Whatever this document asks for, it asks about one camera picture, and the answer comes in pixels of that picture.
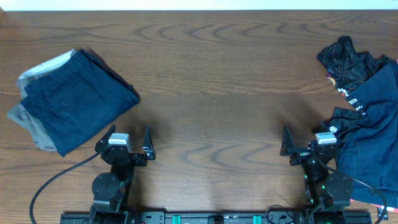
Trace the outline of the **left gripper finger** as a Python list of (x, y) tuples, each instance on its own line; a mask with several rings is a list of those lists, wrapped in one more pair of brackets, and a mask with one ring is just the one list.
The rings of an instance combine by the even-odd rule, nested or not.
[(151, 138), (150, 127), (146, 127), (142, 148), (147, 160), (155, 160), (155, 149)]
[(109, 145), (109, 138), (115, 132), (115, 130), (116, 126), (112, 124), (106, 134), (96, 143), (96, 149), (107, 149)]

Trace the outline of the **dark blue denim shorts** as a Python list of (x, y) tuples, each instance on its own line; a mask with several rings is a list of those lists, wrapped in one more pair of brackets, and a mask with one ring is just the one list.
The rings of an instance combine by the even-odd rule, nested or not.
[(351, 95), (364, 107), (370, 123), (340, 149), (338, 170), (383, 193), (397, 206), (397, 75), (382, 70)]

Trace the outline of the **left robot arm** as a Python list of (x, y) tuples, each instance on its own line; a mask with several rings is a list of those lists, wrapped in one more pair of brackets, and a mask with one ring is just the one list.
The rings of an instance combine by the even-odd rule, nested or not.
[(139, 223), (137, 211), (127, 206), (129, 191), (136, 167), (147, 166), (154, 161), (156, 153), (150, 127), (146, 127), (143, 153), (132, 153), (129, 135), (117, 133), (112, 125), (96, 143), (95, 151), (111, 166), (110, 172), (98, 175), (91, 186), (94, 199), (90, 208), (89, 223)]

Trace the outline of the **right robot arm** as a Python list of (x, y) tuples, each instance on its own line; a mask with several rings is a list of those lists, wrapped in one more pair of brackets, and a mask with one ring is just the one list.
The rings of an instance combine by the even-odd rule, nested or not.
[(304, 171), (305, 196), (311, 206), (296, 212), (293, 223), (347, 223), (345, 208), (350, 205), (352, 181), (332, 171), (327, 164), (336, 156), (337, 138), (331, 132), (317, 133), (307, 147), (294, 146), (289, 129), (283, 128), (281, 156), (289, 156), (291, 166)]

